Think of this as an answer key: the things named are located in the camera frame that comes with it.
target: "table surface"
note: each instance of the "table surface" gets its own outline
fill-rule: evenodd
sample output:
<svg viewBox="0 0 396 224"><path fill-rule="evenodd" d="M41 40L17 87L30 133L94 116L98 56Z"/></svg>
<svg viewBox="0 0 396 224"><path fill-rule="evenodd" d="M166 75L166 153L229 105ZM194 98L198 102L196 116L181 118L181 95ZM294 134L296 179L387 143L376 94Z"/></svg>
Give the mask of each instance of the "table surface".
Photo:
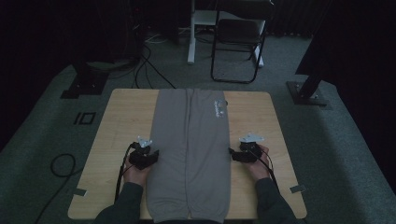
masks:
<svg viewBox="0 0 396 224"><path fill-rule="evenodd" d="M158 90L116 89L112 92L86 161L68 215L73 219L94 219L114 203L116 183L125 150L137 136L149 138ZM231 148L238 149L239 137L247 133L263 136L270 148L280 192L297 218L306 216L301 192L291 193L298 182L281 132L271 96L266 92L225 91L228 102ZM232 161L231 203L227 219L256 218L256 191L245 167ZM141 218L150 219L145 194Z"/></svg>

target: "sweatpants leg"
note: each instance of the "sweatpants leg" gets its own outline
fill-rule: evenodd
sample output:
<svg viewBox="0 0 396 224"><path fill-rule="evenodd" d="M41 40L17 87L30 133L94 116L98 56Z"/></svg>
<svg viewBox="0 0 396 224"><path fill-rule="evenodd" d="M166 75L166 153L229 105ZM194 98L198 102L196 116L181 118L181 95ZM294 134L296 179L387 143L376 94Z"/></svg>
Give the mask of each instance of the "sweatpants leg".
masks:
<svg viewBox="0 0 396 224"><path fill-rule="evenodd" d="M223 222L231 193L230 131L222 91L194 90L186 161L192 218Z"/></svg>
<svg viewBox="0 0 396 224"><path fill-rule="evenodd" d="M160 90L151 125L151 148L160 150L148 175L146 197L154 222L186 219L185 160L189 97L184 90Z"/></svg>
<svg viewBox="0 0 396 224"><path fill-rule="evenodd" d="M160 157L148 176L154 222L222 222L231 191L229 126L222 91L161 90L151 128Z"/></svg>

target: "person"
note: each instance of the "person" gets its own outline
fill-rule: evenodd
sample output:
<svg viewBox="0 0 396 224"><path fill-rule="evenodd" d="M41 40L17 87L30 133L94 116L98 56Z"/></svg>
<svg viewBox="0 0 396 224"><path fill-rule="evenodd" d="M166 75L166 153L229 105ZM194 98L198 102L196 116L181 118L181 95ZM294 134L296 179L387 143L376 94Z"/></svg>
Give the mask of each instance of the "person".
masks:
<svg viewBox="0 0 396 224"><path fill-rule="evenodd" d="M268 147L259 145L262 153L261 159L269 164L267 155ZM124 185L117 201L104 209L96 217L94 224L102 223L138 223L140 218L140 203L142 200L143 188L151 167L138 170L133 167L128 160L125 162L123 179ZM278 192L274 182L270 178L267 168L260 162L244 163L255 180L258 205L257 214L260 223L265 224L291 224L296 223L297 219L291 208ZM213 221L200 220L199 223L214 223Z"/></svg>

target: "cable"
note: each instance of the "cable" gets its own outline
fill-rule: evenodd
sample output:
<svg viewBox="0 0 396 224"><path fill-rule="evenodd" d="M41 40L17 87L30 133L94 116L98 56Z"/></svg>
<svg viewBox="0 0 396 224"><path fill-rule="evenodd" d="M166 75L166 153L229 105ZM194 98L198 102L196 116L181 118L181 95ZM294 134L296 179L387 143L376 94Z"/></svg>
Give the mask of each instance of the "cable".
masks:
<svg viewBox="0 0 396 224"><path fill-rule="evenodd" d="M70 158L72 159L73 164L72 164L72 167L71 167L71 169L70 169L70 171L69 171L69 174L67 174L67 175L59 175L58 173L55 172L55 170L54 170L53 167L54 167L55 162L56 162L59 158L64 157L64 156L70 157ZM64 182L62 183L62 185L58 188L58 190L56 190L56 192L55 192L55 193L52 195L52 197L48 200L48 202L46 203L46 205L43 207L43 209L41 210L41 212L40 212L40 214L38 215L37 219L35 220L35 223L38 223L38 221L40 220L40 218L43 216L44 212L45 212L45 211L47 210L47 208L49 207L50 203L51 203L51 202L53 201L53 199L59 194L59 192L61 192L61 190L62 190L62 189L64 188L64 186L66 185L66 183L69 181L70 177L72 177L73 175L76 175L76 174L78 174L78 173L80 173L80 172L82 171L82 168L79 169L79 170L77 170L77 171L75 171L75 168L76 168L76 158L75 158L72 154L64 153L64 154L61 154L61 155L55 157L54 159L52 159L52 162L50 163L50 171L52 172L52 174L55 175L55 176L57 176L57 177L66 177L66 179L64 180Z"/></svg>
<svg viewBox="0 0 396 224"><path fill-rule="evenodd" d="M145 48L148 49L149 55L151 55L151 49L145 45ZM173 89L176 89L176 87L163 75L160 73L160 71L157 70L157 68L149 61L149 58L146 58L145 56L142 55L142 57L146 60L146 62L157 72L157 74L163 78Z"/></svg>
<svg viewBox="0 0 396 224"><path fill-rule="evenodd" d="M263 161L260 157L258 157L256 154L254 154L251 150L248 150L248 151L254 157L256 157L257 160L259 160L262 164L264 164L264 166L267 168L268 172L270 173L270 176L271 176L272 180L274 181L274 184L275 184L275 186L277 188L277 191L280 192L279 186L277 185L276 178L275 178L275 175L274 175L274 165L273 165L273 163L271 161L271 157L268 155L268 153L266 153L264 150L262 150L262 152L268 157L269 161L271 162L272 169L269 167L269 165L267 163L265 163L265 161Z"/></svg>
<svg viewBox="0 0 396 224"><path fill-rule="evenodd" d="M115 202L117 201L117 199L119 198L119 194L120 194L120 185L121 185L121 178L122 178L123 174L124 174L129 168L132 167L132 166L130 166L130 167L128 167L128 169L126 169L125 171L123 170L123 167L124 167L124 165L125 165L126 158L128 157L128 153L129 153L129 150L131 150L131 148L132 148L132 144L128 146L128 148L127 148L126 151L125 151L125 156L124 156L124 158L122 159L122 165L121 165L121 167L120 167L119 177L118 177L118 179L117 179L116 195L115 195L115 197L114 197L114 203L115 203Z"/></svg>
<svg viewBox="0 0 396 224"><path fill-rule="evenodd" d="M136 73L134 74L134 82L132 83L131 88L133 88L134 85L136 85L136 87L138 89L140 89L139 84L137 83L137 78L138 78L140 69L142 69L143 65L146 66L146 63L148 63L163 80L165 80L173 89L176 89L176 87L162 73L160 73L160 71L158 71L158 69L149 61L149 58L151 57L151 49L146 45L144 45L144 47L148 50L148 57L145 57L143 54L141 55L141 57L144 59L144 61L140 64L139 68L136 70ZM146 68L146 78L148 80L148 84L153 89L153 87L149 81L147 68Z"/></svg>

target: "black sleeve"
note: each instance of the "black sleeve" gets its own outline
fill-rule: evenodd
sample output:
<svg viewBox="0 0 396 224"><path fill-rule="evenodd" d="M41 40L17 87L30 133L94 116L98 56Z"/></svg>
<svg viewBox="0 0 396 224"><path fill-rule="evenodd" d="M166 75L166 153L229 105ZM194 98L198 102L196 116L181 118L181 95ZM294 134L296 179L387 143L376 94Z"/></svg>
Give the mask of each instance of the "black sleeve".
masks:
<svg viewBox="0 0 396 224"><path fill-rule="evenodd" d="M258 197L257 214L260 223L265 224L291 224L296 223L297 219L277 191L272 179L264 178L256 182L256 191Z"/></svg>
<svg viewBox="0 0 396 224"><path fill-rule="evenodd" d="M125 183L117 201L100 212L93 223L138 223L142 194L143 188L140 185Z"/></svg>

